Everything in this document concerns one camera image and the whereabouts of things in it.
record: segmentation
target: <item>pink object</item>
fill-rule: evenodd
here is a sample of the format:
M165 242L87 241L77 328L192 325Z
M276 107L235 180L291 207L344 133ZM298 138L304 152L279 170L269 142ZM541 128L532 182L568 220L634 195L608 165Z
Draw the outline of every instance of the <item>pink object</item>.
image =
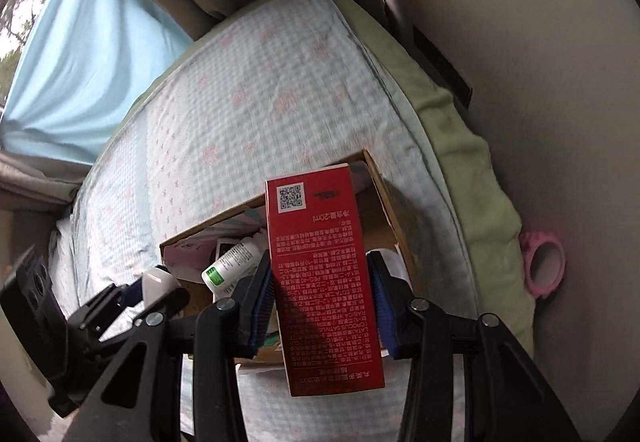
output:
M523 232L519 240L525 287L535 299L546 298L558 288L564 276L564 248L550 232Z

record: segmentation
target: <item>qr code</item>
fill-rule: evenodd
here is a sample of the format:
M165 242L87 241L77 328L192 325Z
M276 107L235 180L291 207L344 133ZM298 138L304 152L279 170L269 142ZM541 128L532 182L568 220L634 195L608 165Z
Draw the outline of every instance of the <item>qr code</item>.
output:
M306 209L305 184L290 184L276 188L278 193L278 212L288 213Z

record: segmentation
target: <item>red box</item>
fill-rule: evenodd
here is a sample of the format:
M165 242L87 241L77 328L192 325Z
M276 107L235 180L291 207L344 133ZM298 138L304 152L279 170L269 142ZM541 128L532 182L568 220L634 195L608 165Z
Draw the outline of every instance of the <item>red box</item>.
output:
M276 308L292 396L384 388L347 164L268 180Z

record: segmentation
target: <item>white bottle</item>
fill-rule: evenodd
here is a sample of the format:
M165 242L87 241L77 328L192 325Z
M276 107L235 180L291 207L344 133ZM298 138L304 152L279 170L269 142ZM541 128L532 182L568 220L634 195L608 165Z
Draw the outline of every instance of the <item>white bottle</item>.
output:
M202 280L213 292L215 300L229 297L236 288L236 282L258 268L258 263L268 248L267 236L256 232L254 237L242 238L240 243L203 271Z

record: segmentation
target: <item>green label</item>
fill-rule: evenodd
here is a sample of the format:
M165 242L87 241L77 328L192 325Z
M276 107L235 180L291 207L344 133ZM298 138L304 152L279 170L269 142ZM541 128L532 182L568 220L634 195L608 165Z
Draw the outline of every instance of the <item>green label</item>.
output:
M220 276L215 267L207 269L207 276L209 276L209 279L216 287L222 285L225 282L225 279Z

